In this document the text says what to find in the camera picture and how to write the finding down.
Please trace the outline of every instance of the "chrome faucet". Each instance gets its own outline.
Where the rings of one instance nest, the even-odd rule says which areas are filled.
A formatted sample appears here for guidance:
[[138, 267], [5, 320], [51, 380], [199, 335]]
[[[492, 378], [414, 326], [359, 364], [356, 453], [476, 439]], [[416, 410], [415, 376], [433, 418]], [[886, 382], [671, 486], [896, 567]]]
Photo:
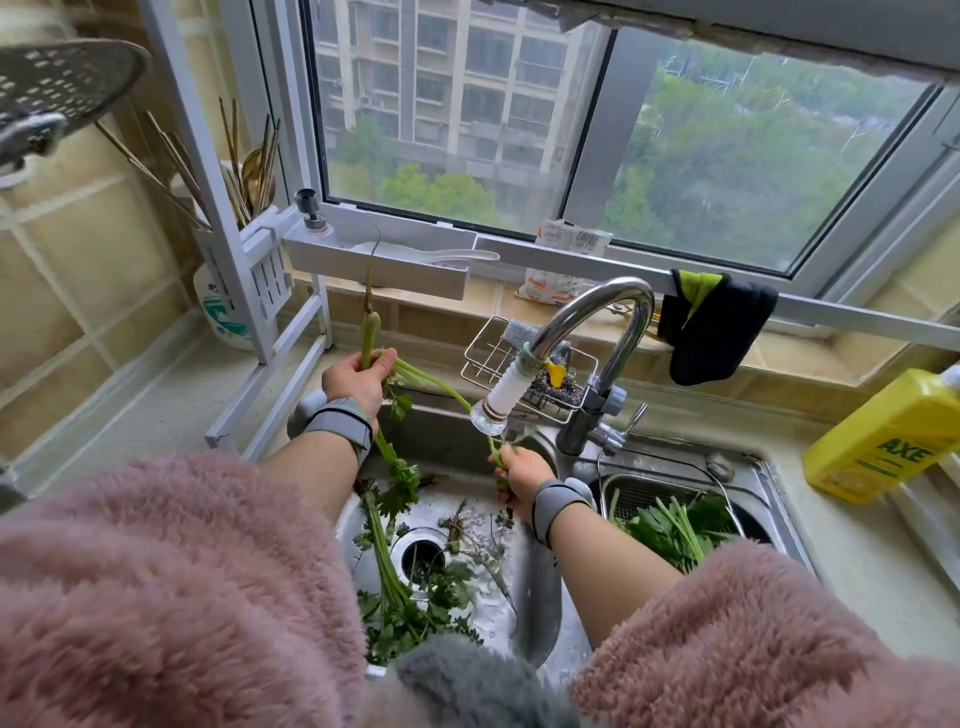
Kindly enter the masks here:
[[538, 369], [554, 347], [573, 329], [612, 303], [628, 300], [634, 302], [634, 313], [627, 329], [620, 336], [600, 374], [590, 378], [584, 406], [573, 413], [557, 436], [557, 448], [567, 455], [579, 455], [588, 440], [613, 454], [623, 447], [630, 428], [643, 416], [645, 404], [631, 418], [625, 431], [601, 422], [604, 415], [620, 414], [627, 399], [627, 393], [616, 386], [616, 381], [650, 326], [654, 313], [653, 289], [645, 280], [626, 276], [599, 283], [557, 311], [553, 318], [540, 327], [529, 347], [524, 347], [517, 357], [521, 364]]

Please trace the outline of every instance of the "yellow clip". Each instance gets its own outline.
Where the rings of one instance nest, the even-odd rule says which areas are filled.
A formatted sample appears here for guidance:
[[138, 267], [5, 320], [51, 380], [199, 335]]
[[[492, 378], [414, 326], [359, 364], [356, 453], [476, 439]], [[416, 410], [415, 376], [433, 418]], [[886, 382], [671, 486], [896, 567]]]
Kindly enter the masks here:
[[546, 372], [550, 375], [551, 386], [559, 387], [564, 383], [566, 367], [563, 364], [554, 364], [552, 361], [548, 361], [544, 366], [546, 367]]

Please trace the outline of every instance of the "faucet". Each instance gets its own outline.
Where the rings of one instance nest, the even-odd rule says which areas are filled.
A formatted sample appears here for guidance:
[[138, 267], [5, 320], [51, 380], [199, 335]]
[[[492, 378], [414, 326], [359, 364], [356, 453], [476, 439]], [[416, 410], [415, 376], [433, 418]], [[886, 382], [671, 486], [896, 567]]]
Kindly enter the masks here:
[[620, 336], [600, 374], [590, 377], [583, 407], [572, 414], [557, 436], [557, 449], [567, 455], [579, 455], [587, 441], [603, 448], [608, 454], [614, 454], [621, 449], [627, 433], [642, 417], [646, 405], [637, 410], [624, 431], [602, 423], [601, 420], [604, 415], [615, 416], [623, 409], [627, 394], [615, 383], [650, 326], [654, 312], [653, 289], [645, 280], [629, 276], [598, 283], [557, 311], [540, 327], [533, 340], [521, 349], [510, 370], [497, 382], [487, 397], [474, 406], [470, 415], [474, 424], [488, 434], [497, 434], [482, 425], [506, 424], [510, 411], [546, 363], [554, 347], [594, 313], [613, 303], [627, 300], [634, 302], [634, 312], [627, 329]]

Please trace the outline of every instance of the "packaged bag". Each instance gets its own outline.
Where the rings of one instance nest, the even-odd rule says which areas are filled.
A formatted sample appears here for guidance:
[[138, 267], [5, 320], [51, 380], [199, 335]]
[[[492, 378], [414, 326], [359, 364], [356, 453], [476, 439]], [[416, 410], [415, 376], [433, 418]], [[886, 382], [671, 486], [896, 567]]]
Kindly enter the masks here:
[[[603, 255], [611, 238], [610, 232], [584, 230], [563, 220], [544, 220], [534, 244], [568, 253]], [[527, 278], [516, 294], [530, 301], [563, 305], [592, 285], [592, 280], [527, 268]]]

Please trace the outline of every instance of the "black cloth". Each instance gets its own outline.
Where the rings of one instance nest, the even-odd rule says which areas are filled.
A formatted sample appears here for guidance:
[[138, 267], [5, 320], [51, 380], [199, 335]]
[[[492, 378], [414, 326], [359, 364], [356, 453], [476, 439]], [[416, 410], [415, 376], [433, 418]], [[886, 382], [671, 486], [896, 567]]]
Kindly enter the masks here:
[[684, 387], [728, 378], [773, 313], [777, 291], [724, 275], [690, 315], [692, 303], [681, 286], [685, 272], [671, 273], [680, 295], [663, 297], [657, 328], [673, 346], [670, 378]]

